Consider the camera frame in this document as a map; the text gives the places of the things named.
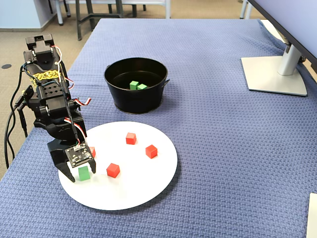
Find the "red wire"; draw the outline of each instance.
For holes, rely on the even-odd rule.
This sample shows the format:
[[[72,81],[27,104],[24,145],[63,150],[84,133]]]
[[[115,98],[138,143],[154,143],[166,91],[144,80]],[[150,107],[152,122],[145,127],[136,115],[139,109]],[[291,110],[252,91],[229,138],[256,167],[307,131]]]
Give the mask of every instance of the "red wire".
[[[74,101],[77,102],[81,106],[87,106],[90,103],[91,98],[88,98],[85,103],[80,102],[78,99],[75,99]]]
[[[65,77],[65,79],[73,84],[70,88],[68,88],[69,90],[72,89],[75,86],[75,82],[73,80],[70,80],[69,78],[66,78],[66,77]]]
[[[68,122],[68,123],[71,123],[70,119],[69,118],[64,118],[64,121]],[[74,123],[74,125],[80,130],[80,132],[83,134],[83,137],[85,138],[85,133],[83,131],[83,129],[80,127],[80,125],[78,125],[77,123]]]

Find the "wall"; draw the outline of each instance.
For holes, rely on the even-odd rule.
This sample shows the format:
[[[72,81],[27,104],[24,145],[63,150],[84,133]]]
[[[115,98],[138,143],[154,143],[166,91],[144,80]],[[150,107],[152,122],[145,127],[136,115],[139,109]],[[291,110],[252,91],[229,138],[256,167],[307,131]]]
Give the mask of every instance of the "wall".
[[[55,13],[51,14],[48,0],[34,0],[35,8],[38,13],[41,27],[43,27],[49,20],[51,20]],[[56,12],[55,1],[51,1],[53,12]]]
[[[53,17],[48,0],[0,0],[0,28],[39,29]]]

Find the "wire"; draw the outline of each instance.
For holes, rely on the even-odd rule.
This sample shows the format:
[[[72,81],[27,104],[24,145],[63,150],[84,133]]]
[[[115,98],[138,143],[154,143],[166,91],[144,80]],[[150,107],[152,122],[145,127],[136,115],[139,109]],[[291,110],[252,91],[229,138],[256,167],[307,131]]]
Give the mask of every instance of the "wire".
[[[87,101],[85,103],[80,102],[77,98],[74,100],[76,103],[78,103],[81,106],[88,106],[88,104],[91,101],[91,98],[88,98]]]
[[[28,131],[27,131],[27,125],[26,125],[25,116],[24,116],[24,112],[23,112],[23,109],[24,109],[25,106],[26,106],[26,102],[23,102],[17,108],[17,110],[18,110],[18,113],[19,113],[19,116],[20,116],[21,126],[22,126],[22,129],[24,131],[25,138],[27,138],[28,137]]]
[[[66,77],[64,78],[73,84],[70,88],[68,88],[69,90],[72,89],[75,86],[75,82],[73,80],[70,80],[69,78],[66,78]]]
[[[64,118],[64,121],[67,122],[67,123],[71,123],[71,121],[69,120],[69,118]],[[76,123],[74,123],[74,125],[75,125],[75,127],[77,127],[77,128],[80,130],[80,132],[83,134],[83,137],[84,137],[85,142],[86,142],[86,145],[87,145],[86,136],[85,136],[85,133],[84,133],[83,129],[80,127],[80,125],[78,125],[78,124],[76,124]]]
[[[36,77],[34,77],[33,75],[31,75],[31,74],[29,73],[29,71],[27,70],[26,66],[27,66],[28,64],[32,64],[32,62],[30,62],[30,63],[25,63],[25,64],[23,65],[23,69],[24,69],[25,73],[26,73],[29,77],[33,78],[33,80],[35,81],[35,83],[38,84],[38,83],[39,83],[38,79],[37,79]]]
[[[65,76],[66,78],[68,78],[67,72],[66,72],[66,67],[65,67],[63,61],[60,62],[60,66],[61,66],[61,69],[62,69],[62,71],[63,71],[64,76]]]
[[[53,80],[53,81],[50,81],[48,83],[42,84],[41,86],[45,87],[45,86],[48,86],[48,85],[53,84],[53,83],[57,83],[57,82],[55,80]]]
[[[59,61],[58,62],[55,62],[55,64],[57,64],[57,71],[58,71],[58,79],[59,79],[59,82],[61,82],[61,78],[60,78],[60,71],[59,71],[59,64],[61,62],[61,57],[63,56],[63,54],[61,53],[61,50],[58,46],[52,46],[52,47],[55,47],[56,49],[58,49],[59,51]]]
[[[61,91],[62,91],[63,96],[64,96],[64,101],[65,101],[65,105],[66,105],[67,114],[68,114],[68,116],[69,116],[69,118],[70,118],[70,122],[71,122],[71,126],[72,126],[72,129],[73,129],[75,138],[76,138],[76,140],[78,140],[77,130],[76,130],[76,128],[75,128],[74,121],[73,121],[73,117],[72,117],[71,112],[70,112],[70,108],[69,108],[69,104],[68,104],[68,100],[67,100],[67,96],[66,96],[65,90],[64,90],[64,88],[60,85],[60,83],[58,83],[57,81],[55,81],[55,83],[61,88]]]
[[[13,150],[13,147],[12,147],[11,143],[7,141],[8,129],[9,129],[9,125],[10,125],[10,121],[11,121],[12,116],[13,116],[13,113],[10,112],[8,121],[6,122],[5,132],[4,132],[4,157],[5,157],[5,165],[6,165],[6,168],[7,168],[7,169],[9,168],[9,159],[8,159],[8,153],[7,153],[7,144],[9,145],[9,147],[10,147],[10,149],[11,149],[11,152],[12,152],[12,157],[14,158],[14,150]]]
[[[13,100],[14,100],[14,97],[16,95],[16,93],[19,91],[19,88],[20,88],[20,85],[21,85],[21,80],[22,80],[22,72],[23,72],[23,69],[26,68],[26,65],[30,64],[31,62],[26,62],[24,63],[21,68],[20,68],[20,75],[19,75],[19,82],[18,82],[18,85],[16,86],[16,89],[12,95],[12,98],[11,98],[11,101],[10,101],[10,107],[11,107],[11,113],[9,115],[9,118],[8,118],[8,121],[6,123],[6,127],[5,127],[5,132],[4,132],[4,158],[5,158],[5,164],[6,164],[6,168],[8,169],[9,168],[9,159],[8,159],[8,153],[7,153],[7,144],[9,145],[10,149],[11,149],[11,152],[12,152],[12,159],[14,159],[15,155],[14,155],[14,150],[13,150],[13,147],[10,143],[10,140],[9,140],[9,137],[10,137],[10,134],[11,132],[13,131],[14,129],[14,126],[15,126],[15,113],[14,111],[16,110],[16,108],[18,107],[18,105],[15,105],[13,107]],[[9,125],[10,125],[10,121],[11,121],[11,118],[13,117],[13,124],[12,124],[12,127],[11,127],[11,130],[9,131],[8,133],[8,128],[9,128]]]

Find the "black cable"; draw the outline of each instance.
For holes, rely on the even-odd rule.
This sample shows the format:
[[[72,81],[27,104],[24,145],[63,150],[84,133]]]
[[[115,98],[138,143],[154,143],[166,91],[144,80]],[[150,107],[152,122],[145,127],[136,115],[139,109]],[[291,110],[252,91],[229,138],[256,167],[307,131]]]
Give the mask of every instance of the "black cable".
[[[61,69],[63,70],[64,76],[65,76],[66,78],[68,78],[67,72],[66,72],[66,67],[65,67],[65,65],[64,65],[64,62],[61,61],[61,62],[60,62],[60,65],[61,65]]]
[[[36,77],[34,77],[33,75],[31,75],[31,74],[28,72],[28,70],[26,69],[26,66],[27,66],[28,64],[32,64],[32,62],[25,63],[25,64],[23,65],[23,69],[24,69],[25,73],[26,73],[29,77],[33,78],[33,79],[34,79],[34,82],[35,82],[36,84],[39,84],[38,79],[37,79]]]
[[[5,132],[4,132],[4,158],[5,158],[5,164],[6,164],[6,168],[8,169],[9,168],[9,159],[8,159],[8,153],[7,153],[7,144],[9,144],[9,147],[11,149],[11,152],[12,152],[12,159],[14,159],[14,150],[13,150],[13,147],[9,141],[9,137],[10,137],[10,134],[11,132],[13,131],[14,129],[14,126],[15,126],[15,109],[18,107],[17,103],[16,105],[13,107],[13,100],[14,100],[14,97],[16,95],[16,93],[19,91],[19,88],[20,88],[20,85],[21,85],[21,81],[22,81],[22,72],[23,72],[23,69],[24,67],[29,64],[29,63],[24,63],[21,68],[20,68],[20,75],[19,75],[19,82],[18,82],[18,85],[12,95],[12,98],[11,98],[11,101],[10,101],[10,107],[11,107],[11,113],[10,113],[10,116],[8,118],[8,121],[7,121],[7,124],[6,124],[6,127],[5,127]],[[13,116],[13,124],[12,124],[12,127],[11,127],[11,130],[10,132],[8,133],[8,128],[9,128],[9,125],[10,125],[10,121],[11,121],[11,118]]]
[[[78,138],[78,134],[77,134],[77,129],[76,129],[75,125],[74,125],[74,120],[73,120],[73,117],[72,117],[71,112],[70,112],[70,108],[69,108],[69,104],[68,104],[68,100],[67,100],[67,96],[66,96],[65,90],[64,90],[64,88],[60,85],[59,82],[56,82],[56,83],[57,83],[57,85],[61,88],[61,91],[62,91],[62,93],[63,93],[63,95],[64,95],[64,100],[65,100],[65,105],[66,105],[67,114],[68,114],[68,117],[69,117],[70,122],[71,122],[71,126],[72,126],[72,129],[73,129],[74,135],[75,135],[75,139],[78,140],[79,138]]]
[[[63,96],[64,96],[64,101],[65,101],[65,106],[66,106],[66,110],[67,110],[67,114],[68,114],[68,117],[70,119],[70,122],[71,122],[71,126],[72,126],[72,129],[73,129],[73,132],[74,132],[74,135],[75,135],[75,139],[77,140],[78,139],[78,134],[77,134],[77,129],[74,125],[74,120],[73,120],[73,117],[71,115],[71,111],[70,111],[70,108],[69,108],[69,104],[68,104],[68,100],[67,100],[67,95],[66,95],[66,92],[65,92],[65,89],[61,86],[61,84],[57,81],[50,81],[48,83],[45,83],[45,84],[42,84],[43,87],[45,86],[48,86],[50,84],[54,84],[56,83],[60,88],[61,88],[61,91],[63,93]]]
[[[20,116],[20,121],[21,121],[21,126],[22,126],[22,129],[24,131],[24,136],[25,138],[28,137],[28,130],[27,130],[27,124],[26,124],[26,120],[25,120],[25,116],[24,116],[24,112],[23,112],[23,109],[24,107],[26,106],[26,103],[23,102],[18,108],[18,112],[19,112],[19,116]]]
[[[6,164],[7,169],[9,168],[9,160],[8,160],[8,155],[7,155],[7,141],[6,141],[7,136],[6,135],[8,134],[8,129],[9,129],[9,125],[10,125],[10,121],[11,121],[12,116],[13,116],[13,113],[10,112],[8,121],[6,122],[5,132],[4,132],[4,157],[5,157],[5,164]],[[13,147],[12,147],[10,142],[8,142],[8,144],[9,144],[9,147],[10,147],[11,152],[12,152],[12,157],[14,157]]]

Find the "table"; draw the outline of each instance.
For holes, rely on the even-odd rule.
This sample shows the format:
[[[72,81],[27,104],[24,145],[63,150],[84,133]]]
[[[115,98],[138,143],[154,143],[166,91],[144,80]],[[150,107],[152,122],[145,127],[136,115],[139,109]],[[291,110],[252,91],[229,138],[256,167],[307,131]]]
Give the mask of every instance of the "table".
[[[306,237],[317,192],[316,83],[300,64],[307,97],[252,92],[240,60],[284,47],[257,20],[100,20],[68,73],[72,96],[92,97],[86,128],[155,126],[176,147],[175,177],[141,206],[85,207],[61,187],[52,138],[35,128],[0,182],[0,237]],[[128,57],[168,68],[162,105],[150,113],[113,104],[103,73]]]

